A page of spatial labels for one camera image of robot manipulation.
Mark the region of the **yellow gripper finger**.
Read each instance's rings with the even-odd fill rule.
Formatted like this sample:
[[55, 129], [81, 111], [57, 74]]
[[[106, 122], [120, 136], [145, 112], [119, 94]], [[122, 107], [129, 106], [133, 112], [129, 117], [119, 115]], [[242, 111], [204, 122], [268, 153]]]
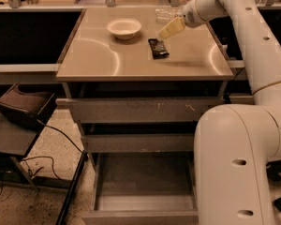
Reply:
[[168, 22], [158, 33], [161, 39], [169, 38], [185, 30], [185, 21], [181, 17], [176, 17]]

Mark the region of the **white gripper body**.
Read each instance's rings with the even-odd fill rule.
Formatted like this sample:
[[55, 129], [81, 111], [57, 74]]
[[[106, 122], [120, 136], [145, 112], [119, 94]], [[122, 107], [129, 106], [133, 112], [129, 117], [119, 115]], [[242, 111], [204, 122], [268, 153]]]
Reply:
[[205, 11], [205, 3], [202, 0], [191, 0], [182, 8], [181, 16], [186, 26], [196, 28], [207, 23]]

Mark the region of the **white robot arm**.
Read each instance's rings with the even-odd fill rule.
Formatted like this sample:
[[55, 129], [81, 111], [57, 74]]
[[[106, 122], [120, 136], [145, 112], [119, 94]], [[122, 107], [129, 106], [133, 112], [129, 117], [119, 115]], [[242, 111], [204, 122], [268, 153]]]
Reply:
[[228, 16], [254, 102], [207, 111], [194, 136], [200, 225], [276, 225], [266, 164], [281, 158], [281, 45], [259, 13], [259, 0], [191, 0], [189, 27]]

